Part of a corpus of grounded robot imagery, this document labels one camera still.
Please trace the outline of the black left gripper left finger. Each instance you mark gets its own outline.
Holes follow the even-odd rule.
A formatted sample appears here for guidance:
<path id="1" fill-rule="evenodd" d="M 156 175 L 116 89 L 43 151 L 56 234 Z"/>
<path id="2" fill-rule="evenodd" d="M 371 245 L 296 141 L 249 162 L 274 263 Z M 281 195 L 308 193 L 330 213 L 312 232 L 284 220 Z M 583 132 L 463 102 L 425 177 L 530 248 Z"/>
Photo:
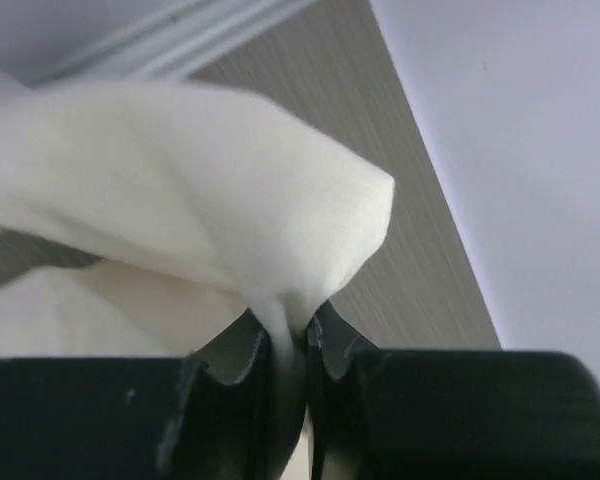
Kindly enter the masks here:
<path id="1" fill-rule="evenodd" d="M 186 357 L 0 359 L 0 479 L 276 479 L 305 408 L 272 357 L 245 312 Z"/>

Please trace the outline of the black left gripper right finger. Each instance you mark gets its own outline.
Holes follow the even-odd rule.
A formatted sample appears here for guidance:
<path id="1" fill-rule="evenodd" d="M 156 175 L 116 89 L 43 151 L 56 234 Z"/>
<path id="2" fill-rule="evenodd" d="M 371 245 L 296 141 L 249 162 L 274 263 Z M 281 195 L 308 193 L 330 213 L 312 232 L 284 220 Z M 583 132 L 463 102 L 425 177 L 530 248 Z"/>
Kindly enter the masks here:
<path id="1" fill-rule="evenodd" d="M 382 349 L 307 330 L 314 479 L 600 479 L 600 387 L 559 352 Z"/>

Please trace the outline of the cream white t shirt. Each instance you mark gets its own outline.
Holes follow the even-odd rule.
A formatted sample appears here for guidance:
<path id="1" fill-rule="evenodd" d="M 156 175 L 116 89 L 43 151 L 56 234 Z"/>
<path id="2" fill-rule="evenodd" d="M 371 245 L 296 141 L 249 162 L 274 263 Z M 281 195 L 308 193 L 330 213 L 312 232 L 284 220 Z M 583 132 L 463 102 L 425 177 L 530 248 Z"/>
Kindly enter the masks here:
<path id="1" fill-rule="evenodd" d="M 394 184 L 254 93 L 0 74 L 0 357 L 185 355 L 251 309 L 289 358 Z"/>

